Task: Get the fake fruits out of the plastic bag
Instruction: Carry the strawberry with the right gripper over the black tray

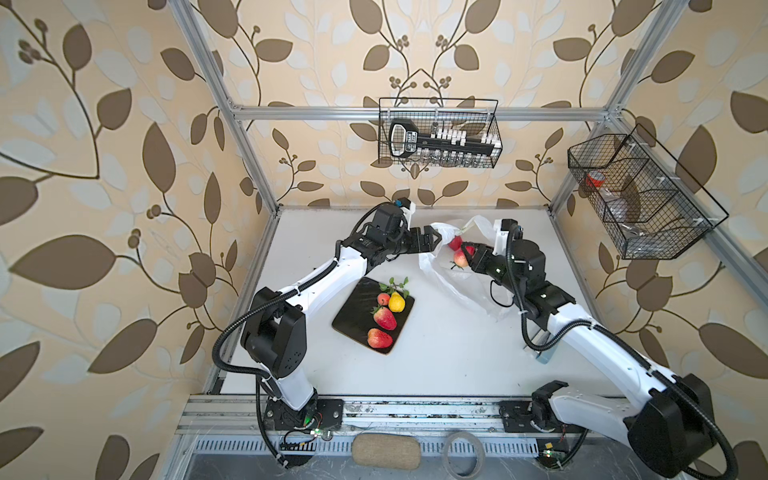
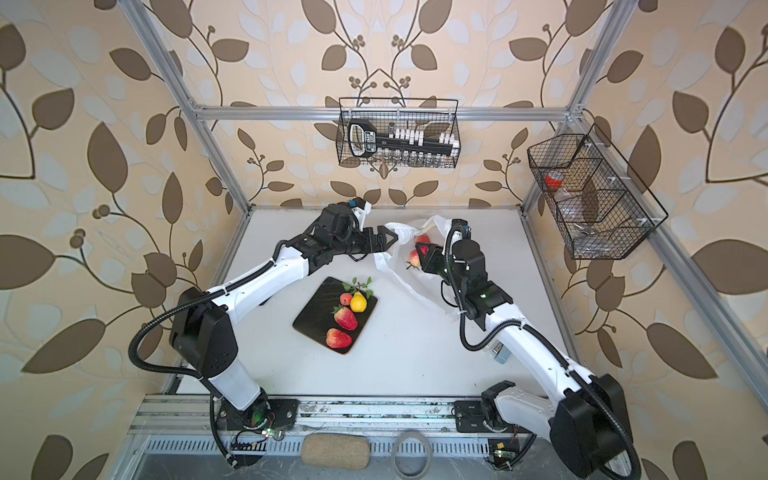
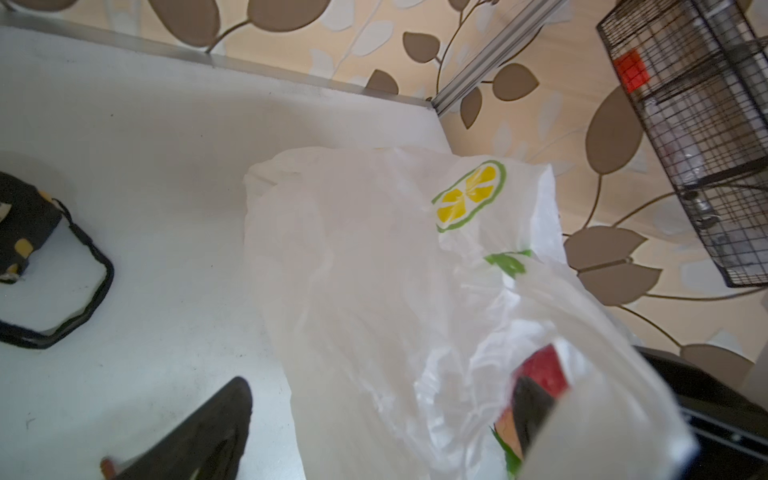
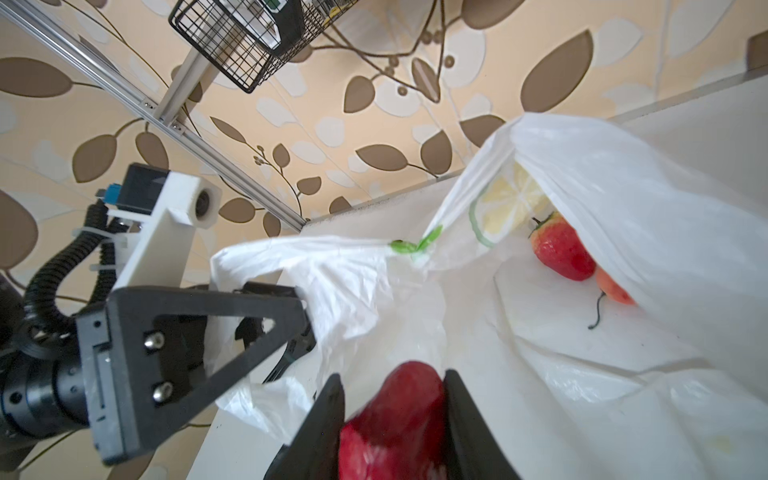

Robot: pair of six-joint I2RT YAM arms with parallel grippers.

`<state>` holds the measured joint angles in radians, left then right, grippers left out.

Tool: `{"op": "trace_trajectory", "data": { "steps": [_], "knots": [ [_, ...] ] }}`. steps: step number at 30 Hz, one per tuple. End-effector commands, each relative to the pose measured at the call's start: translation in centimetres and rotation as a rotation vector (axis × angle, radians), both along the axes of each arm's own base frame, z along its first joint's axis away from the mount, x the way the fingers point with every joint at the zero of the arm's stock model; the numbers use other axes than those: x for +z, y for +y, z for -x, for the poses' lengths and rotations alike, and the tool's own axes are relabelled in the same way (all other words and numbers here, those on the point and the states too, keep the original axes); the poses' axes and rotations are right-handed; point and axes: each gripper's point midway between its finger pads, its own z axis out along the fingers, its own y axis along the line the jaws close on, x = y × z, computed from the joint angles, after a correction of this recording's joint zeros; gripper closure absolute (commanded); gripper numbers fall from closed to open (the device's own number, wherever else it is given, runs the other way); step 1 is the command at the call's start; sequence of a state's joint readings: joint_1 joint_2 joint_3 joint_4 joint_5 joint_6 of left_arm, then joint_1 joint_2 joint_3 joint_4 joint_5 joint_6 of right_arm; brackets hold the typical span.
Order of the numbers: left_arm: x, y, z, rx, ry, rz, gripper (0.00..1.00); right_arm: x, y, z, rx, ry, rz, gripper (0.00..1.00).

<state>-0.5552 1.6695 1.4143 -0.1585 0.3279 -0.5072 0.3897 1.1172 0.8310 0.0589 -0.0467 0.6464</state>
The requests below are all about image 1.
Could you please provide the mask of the white plastic bag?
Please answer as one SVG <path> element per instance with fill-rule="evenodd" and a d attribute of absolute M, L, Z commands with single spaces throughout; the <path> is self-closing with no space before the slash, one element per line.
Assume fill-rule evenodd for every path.
<path fill-rule="evenodd" d="M 477 242 L 491 247 L 491 253 L 503 252 L 502 240 L 506 235 L 500 233 L 501 220 L 489 220 L 475 215 L 464 224 L 432 222 L 430 226 L 442 239 L 430 253 L 420 253 L 418 263 L 422 272 L 442 293 L 458 301 L 476 314 L 493 318 L 496 322 L 506 316 L 507 308 L 499 306 L 491 299 L 491 278 L 475 273 L 469 266 L 456 266 L 454 251 L 449 243 L 456 237 L 465 242 Z"/>

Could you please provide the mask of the green leafy fake sprig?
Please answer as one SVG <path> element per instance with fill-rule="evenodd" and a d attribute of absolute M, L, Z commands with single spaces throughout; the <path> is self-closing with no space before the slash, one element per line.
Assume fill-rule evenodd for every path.
<path fill-rule="evenodd" d="M 407 289 L 408 282 L 408 277 L 404 277 L 401 281 L 397 281 L 394 277 L 391 277 L 388 283 L 381 282 L 379 284 L 379 289 L 382 293 L 386 293 L 389 296 L 393 296 L 397 293 L 404 299 L 407 299 L 410 296 L 410 292 Z"/>

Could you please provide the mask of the yellow fake lemon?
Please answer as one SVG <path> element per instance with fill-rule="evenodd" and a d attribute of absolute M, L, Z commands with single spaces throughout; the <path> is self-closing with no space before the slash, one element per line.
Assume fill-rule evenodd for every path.
<path fill-rule="evenodd" d="M 393 292 L 388 301 L 388 308 L 393 313 L 400 313 L 406 307 L 405 298 L 398 292 Z"/>

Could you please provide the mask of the large red fake strawberry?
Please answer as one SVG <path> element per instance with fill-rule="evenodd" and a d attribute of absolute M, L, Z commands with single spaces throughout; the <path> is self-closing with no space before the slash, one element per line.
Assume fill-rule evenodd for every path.
<path fill-rule="evenodd" d="M 393 331 L 397 328 L 397 320 L 388 307 L 378 306 L 372 311 L 372 317 L 379 328 Z"/>

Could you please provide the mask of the red yellow fake apple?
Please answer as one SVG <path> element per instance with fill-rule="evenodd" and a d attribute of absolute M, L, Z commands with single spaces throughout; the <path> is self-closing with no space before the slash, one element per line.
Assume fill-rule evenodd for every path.
<path fill-rule="evenodd" d="M 387 349 L 394 343 L 393 338 L 378 328 L 372 328 L 367 333 L 367 344 L 373 349 Z"/>

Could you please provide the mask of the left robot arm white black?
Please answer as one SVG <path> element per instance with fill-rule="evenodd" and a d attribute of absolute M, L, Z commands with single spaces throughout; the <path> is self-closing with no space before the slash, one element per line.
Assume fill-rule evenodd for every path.
<path fill-rule="evenodd" d="M 416 205 L 408 199 L 385 201 L 368 210 L 350 234 L 335 243 L 333 256 L 297 282 L 279 290 L 263 288 L 244 314 L 225 328 L 212 348 L 218 369 L 255 379 L 259 434 L 277 464 L 297 465 L 269 439 L 261 394 L 267 393 L 295 418 L 320 423 L 317 390 L 300 368 L 307 353 L 307 320 L 342 289 L 375 267 L 400 255 L 433 252 L 442 235 L 432 226 L 413 227 Z"/>

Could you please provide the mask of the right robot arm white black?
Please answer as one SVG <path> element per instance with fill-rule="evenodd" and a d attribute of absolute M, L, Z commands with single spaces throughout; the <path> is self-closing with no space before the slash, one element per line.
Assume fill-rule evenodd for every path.
<path fill-rule="evenodd" d="M 622 394 L 607 398 L 551 381 L 531 396 L 534 416 L 543 425 L 575 425 L 620 442 L 665 478 L 680 473 L 706 478 L 693 464 L 718 447 L 726 463 L 721 478 L 737 478 L 738 458 L 715 422 L 707 384 L 693 374 L 677 375 L 641 354 L 549 282 L 545 255 L 524 239 L 516 221 L 500 222 L 494 245 L 464 242 L 459 250 L 473 272 L 511 293 L 529 349 L 543 353 L 565 343 Z"/>

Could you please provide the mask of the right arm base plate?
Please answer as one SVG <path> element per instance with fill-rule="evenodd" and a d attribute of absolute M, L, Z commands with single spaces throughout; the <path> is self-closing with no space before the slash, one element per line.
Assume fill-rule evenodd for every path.
<path fill-rule="evenodd" d="M 505 433 L 552 433 L 560 428 L 551 408 L 542 401 L 501 401 L 499 415 Z"/>

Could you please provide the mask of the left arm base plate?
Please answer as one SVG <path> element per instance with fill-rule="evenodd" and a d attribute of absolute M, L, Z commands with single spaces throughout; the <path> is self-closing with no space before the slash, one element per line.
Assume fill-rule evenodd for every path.
<path fill-rule="evenodd" d="M 280 400 L 268 399 L 266 418 L 271 429 L 338 430 L 343 422 L 344 401 L 339 398 L 312 398 L 301 410 L 292 410 Z"/>

